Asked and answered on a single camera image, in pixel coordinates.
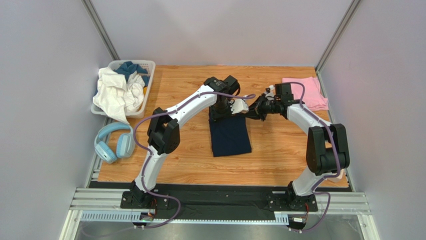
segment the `folded dark cloth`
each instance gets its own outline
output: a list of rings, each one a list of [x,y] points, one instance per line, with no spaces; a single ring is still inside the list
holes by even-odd
[[[245,117],[237,115],[216,122],[210,117],[208,121],[214,157],[252,152]]]
[[[123,74],[126,82],[129,80],[129,76],[133,74],[134,72],[137,72],[138,74],[148,74],[148,71],[146,69],[141,67],[139,64],[133,64],[132,61],[124,62],[119,68],[114,70],[114,72],[118,74]],[[150,77],[142,76],[142,79],[145,82],[145,85],[148,85],[148,81],[150,80]]]

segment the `laundry basket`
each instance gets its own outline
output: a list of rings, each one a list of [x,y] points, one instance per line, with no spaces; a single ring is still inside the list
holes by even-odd
[[[148,70],[148,75],[149,77],[149,83],[148,83],[148,87],[146,89],[146,94],[145,97],[143,98],[143,103],[142,106],[140,107],[139,111],[137,112],[127,112],[125,114],[125,116],[128,119],[140,119],[144,117],[145,114],[145,108],[147,107],[147,103],[148,103],[148,97],[150,96],[150,91],[151,91],[151,86],[153,85],[153,80],[154,80],[154,71],[156,69],[156,63],[153,61],[149,61],[149,60],[116,60],[116,61],[112,61],[109,63],[108,67],[110,67],[112,70],[116,70],[120,67],[120,65],[122,65],[125,62],[131,61],[134,64],[139,64],[142,68]],[[102,109],[100,109],[98,106],[96,106],[95,104],[91,104],[91,108],[90,111],[93,114],[97,114],[97,115],[103,115],[106,116],[107,114],[102,111]]]

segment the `headphones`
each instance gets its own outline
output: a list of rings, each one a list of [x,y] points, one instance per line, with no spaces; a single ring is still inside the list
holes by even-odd
[[[113,150],[102,141],[108,134],[117,130],[130,130],[130,133],[123,133],[118,138],[117,155]],[[112,164],[117,158],[128,158],[132,155],[135,149],[135,141],[133,140],[133,128],[130,125],[122,122],[113,122],[104,126],[94,139],[94,151],[105,162]]]

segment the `pink towel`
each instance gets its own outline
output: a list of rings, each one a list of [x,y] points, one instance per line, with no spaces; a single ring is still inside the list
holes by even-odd
[[[305,93],[303,96],[303,102],[311,111],[328,110],[329,100],[321,95],[320,82],[317,77],[308,78],[288,78],[282,79],[282,83],[297,82],[304,85]],[[291,91],[293,92],[294,99],[300,99],[302,96],[302,86],[298,84],[291,85]]]

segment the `wooden tabletop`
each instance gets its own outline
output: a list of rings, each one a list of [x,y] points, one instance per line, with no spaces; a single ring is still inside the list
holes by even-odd
[[[313,67],[278,66],[157,66],[145,116],[157,107],[173,106],[193,94],[209,77],[225,79],[234,76],[241,85],[240,95],[265,91],[282,78],[315,77]],[[317,115],[329,120],[326,111]],[[157,183],[217,184],[250,186],[287,186],[306,167],[306,134],[294,123],[278,114],[269,114],[266,121],[247,119],[246,125],[252,153],[213,157],[208,121],[208,109],[190,119],[180,130],[180,145],[166,159]],[[135,126],[140,119],[128,119]],[[146,144],[149,121],[140,125],[137,139]],[[126,131],[111,134],[108,145],[115,151],[117,140]],[[98,181],[131,182],[139,174],[147,152],[136,147],[130,158],[113,164],[102,163]],[[347,187],[344,177],[322,186]]]

